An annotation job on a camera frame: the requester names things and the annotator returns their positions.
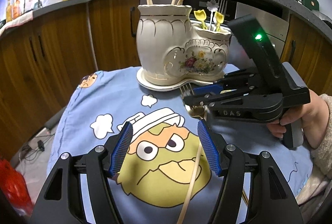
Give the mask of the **fuzzy beige sleeve forearm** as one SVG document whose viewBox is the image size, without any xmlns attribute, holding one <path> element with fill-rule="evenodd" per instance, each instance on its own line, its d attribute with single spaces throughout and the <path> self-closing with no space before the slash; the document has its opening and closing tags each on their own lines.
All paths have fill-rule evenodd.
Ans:
<svg viewBox="0 0 332 224">
<path fill-rule="evenodd" d="M 314 94 L 300 113 L 314 163 L 312 174 L 297 196 L 300 211 L 308 222 L 331 193 L 331 96 Z"/>
</svg>

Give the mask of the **person right hand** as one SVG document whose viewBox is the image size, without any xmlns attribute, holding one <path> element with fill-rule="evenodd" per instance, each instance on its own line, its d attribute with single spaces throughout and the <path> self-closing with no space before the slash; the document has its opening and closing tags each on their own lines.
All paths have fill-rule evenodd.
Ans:
<svg viewBox="0 0 332 224">
<path fill-rule="evenodd" d="M 267 124 L 273 136 L 283 138 L 286 125 L 301 120 L 304 135 L 313 149 L 321 144 L 329 122 L 329 107 L 327 103 L 313 90 L 309 90 L 311 102 L 302 106 L 290 108 L 281 119 Z"/>
</svg>

